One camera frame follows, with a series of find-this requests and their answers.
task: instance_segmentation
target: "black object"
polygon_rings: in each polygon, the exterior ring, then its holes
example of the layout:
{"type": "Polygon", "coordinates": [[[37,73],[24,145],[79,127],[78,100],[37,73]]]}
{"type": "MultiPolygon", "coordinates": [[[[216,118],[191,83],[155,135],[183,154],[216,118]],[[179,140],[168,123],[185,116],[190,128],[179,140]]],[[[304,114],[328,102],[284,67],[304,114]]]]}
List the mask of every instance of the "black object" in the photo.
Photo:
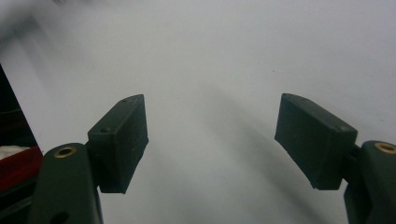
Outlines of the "black object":
{"type": "Polygon", "coordinates": [[[149,141],[143,95],[119,101],[88,136],[45,155],[28,223],[103,223],[96,188],[125,193],[149,141]]]}
{"type": "Polygon", "coordinates": [[[354,145],[357,131],[319,105],[282,94],[276,141],[316,189],[345,193],[349,223],[396,223],[396,146],[370,141],[354,145]]]}

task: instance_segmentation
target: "red object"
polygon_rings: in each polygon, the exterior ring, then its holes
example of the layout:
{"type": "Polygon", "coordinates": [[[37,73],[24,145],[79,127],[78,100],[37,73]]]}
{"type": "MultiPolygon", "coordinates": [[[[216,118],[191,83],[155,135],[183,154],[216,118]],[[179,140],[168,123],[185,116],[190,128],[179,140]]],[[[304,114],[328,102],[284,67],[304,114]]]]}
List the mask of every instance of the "red object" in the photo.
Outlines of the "red object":
{"type": "Polygon", "coordinates": [[[0,160],[0,191],[38,175],[42,161],[39,147],[31,147],[0,160]]]}

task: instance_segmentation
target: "brass insert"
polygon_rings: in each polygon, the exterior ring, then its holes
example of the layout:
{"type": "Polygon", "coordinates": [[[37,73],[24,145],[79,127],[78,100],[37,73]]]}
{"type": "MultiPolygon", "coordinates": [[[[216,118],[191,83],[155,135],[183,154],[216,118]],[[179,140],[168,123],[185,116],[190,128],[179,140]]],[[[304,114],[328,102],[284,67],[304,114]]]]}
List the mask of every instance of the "brass insert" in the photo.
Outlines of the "brass insert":
{"type": "Polygon", "coordinates": [[[385,153],[396,154],[396,146],[389,143],[375,143],[374,146],[385,153]]]}
{"type": "Polygon", "coordinates": [[[65,157],[71,156],[75,152],[76,152],[76,148],[75,147],[63,147],[63,148],[58,149],[55,152],[54,157],[61,159],[61,158],[65,158],[65,157]]]}

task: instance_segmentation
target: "white table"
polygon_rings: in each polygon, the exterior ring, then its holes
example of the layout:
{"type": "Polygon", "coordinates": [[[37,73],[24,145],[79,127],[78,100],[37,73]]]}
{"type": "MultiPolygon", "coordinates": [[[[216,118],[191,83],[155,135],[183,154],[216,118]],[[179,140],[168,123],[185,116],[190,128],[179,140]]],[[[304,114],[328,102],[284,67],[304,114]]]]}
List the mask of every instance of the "white table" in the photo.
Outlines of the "white table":
{"type": "Polygon", "coordinates": [[[43,150],[145,94],[148,147],[127,193],[101,195],[105,223],[347,223],[346,184],[311,189],[274,140],[282,92],[358,145],[396,142],[391,1],[17,3],[0,63],[43,150]]]}

